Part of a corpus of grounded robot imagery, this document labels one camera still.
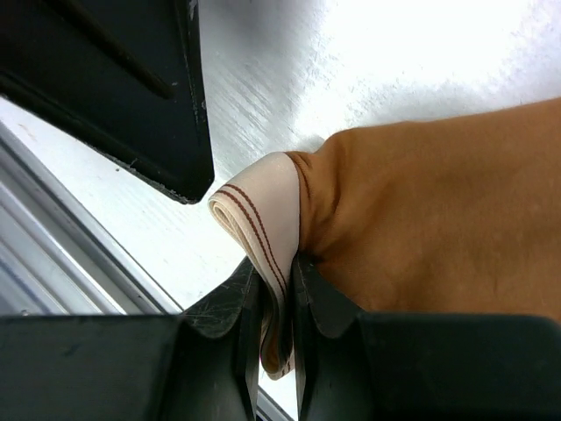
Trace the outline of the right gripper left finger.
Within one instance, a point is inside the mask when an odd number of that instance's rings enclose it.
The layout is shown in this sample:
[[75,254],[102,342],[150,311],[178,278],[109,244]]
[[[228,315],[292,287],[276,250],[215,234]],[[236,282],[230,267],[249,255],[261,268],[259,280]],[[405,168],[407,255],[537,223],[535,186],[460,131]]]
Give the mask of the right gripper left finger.
[[259,283],[243,260],[177,315],[2,318],[2,419],[254,419]]

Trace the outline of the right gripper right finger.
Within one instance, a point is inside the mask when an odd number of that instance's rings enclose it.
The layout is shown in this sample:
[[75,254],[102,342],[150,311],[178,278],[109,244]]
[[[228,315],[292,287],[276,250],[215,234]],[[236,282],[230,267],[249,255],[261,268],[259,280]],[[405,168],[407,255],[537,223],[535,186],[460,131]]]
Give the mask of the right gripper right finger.
[[559,419],[557,323],[367,312],[302,256],[291,278],[300,419]]

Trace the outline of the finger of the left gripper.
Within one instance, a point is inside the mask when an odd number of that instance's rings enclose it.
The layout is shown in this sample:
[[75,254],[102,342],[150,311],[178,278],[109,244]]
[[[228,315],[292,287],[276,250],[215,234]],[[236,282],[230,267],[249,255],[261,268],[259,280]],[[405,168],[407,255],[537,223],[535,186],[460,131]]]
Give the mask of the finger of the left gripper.
[[177,202],[214,181],[196,1],[4,1],[1,94]]

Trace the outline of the brown underwear cream waistband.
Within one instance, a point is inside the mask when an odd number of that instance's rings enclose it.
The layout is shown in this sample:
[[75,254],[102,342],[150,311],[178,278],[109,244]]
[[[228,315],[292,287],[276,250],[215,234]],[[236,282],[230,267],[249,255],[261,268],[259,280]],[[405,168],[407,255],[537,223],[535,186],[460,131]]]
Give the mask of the brown underwear cream waistband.
[[290,268],[364,310],[560,318],[560,102],[337,132],[270,153],[209,199],[266,288],[260,358],[295,367]]

